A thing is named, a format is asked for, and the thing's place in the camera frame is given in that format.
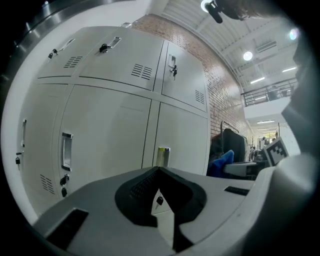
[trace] person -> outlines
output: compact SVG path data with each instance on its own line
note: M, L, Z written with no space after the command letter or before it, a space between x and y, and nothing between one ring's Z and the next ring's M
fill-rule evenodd
M269 90L267 92L267 96L268 96L269 101L276 100L278 98L278 88L275 85L273 85L271 87L271 90Z

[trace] locker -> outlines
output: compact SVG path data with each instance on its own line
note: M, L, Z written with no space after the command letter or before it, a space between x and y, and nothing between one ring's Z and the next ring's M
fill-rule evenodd
M71 77L78 66L100 41L111 34L117 27L85 27L70 36L56 50L52 59L43 64L38 78Z
M21 176L35 211L42 214L59 200L52 167L52 136L59 109L63 109L66 84L31 87L23 108Z
M177 74L174 77L171 71L175 65ZM207 112L202 63L171 42L166 56L162 94Z
M60 177L70 194L107 177L140 169L151 100L75 85L60 128Z
M160 104L153 166L158 148L170 148L169 167L202 175L208 140L208 119L165 103Z
M152 91L164 40L124 27L103 40L107 52L97 45L79 76L116 81Z

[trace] black vent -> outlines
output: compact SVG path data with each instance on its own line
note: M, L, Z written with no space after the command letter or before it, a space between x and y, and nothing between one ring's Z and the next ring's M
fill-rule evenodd
M131 75L138 78L150 80L151 73L152 73L152 68L147 66L142 66L139 64L134 64Z
M41 174L40 174L40 178L41 178L41 183L42 183L43 189L50 192L51 194L55 194L51 179L49 179Z
M197 102L205 104L205 96L204 96L204 94L199 92L199 91L197 91L197 90L195 90L195 100Z
M71 57L67 63L64 65L64 68L75 68L78 63L81 61L82 56Z

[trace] ceiling light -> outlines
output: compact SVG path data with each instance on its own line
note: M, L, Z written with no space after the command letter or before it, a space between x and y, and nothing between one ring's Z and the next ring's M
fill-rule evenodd
M250 84L254 84L254 83L259 82L259 81L262 81L262 80L264 80L264 79L265 79L265 77L261 77L261 78L259 78L259 79L257 79L257 80L251 81Z
M257 101L257 100L261 100L261 99L264 99L266 96L263 96L263 97L260 97L260 98L256 98L256 99L254 99L255 101Z
M212 0L203 0L202 2L201 2L201 9L203 10L203 11L205 11L206 13L208 13L208 11L207 11L207 9L206 9L206 4L210 4L212 2Z
M285 69L285 70L282 71L282 73L283 73L283 72L290 71L290 70L295 70L296 68L297 68L297 67L295 66L295 67L291 67L291 68Z
M289 37L291 40L296 40L296 38L298 37L298 29L297 28L293 28L290 30L290 33L289 33Z
M254 56L254 55L252 54L251 51L247 51L247 52L244 53L243 59L244 59L245 61L250 61L253 56Z
M275 120L269 120L269 121L260 121L260 122L257 122L257 124L265 124L265 123L272 123L274 122Z

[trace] blue cloth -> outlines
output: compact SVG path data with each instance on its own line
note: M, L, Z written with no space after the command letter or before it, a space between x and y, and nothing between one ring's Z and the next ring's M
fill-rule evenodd
M227 153L222 155L219 159L213 160L209 163L208 170L206 175L216 178L224 178L223 167L225 165L232 164L234 162L235 153L232 150L229 150Z

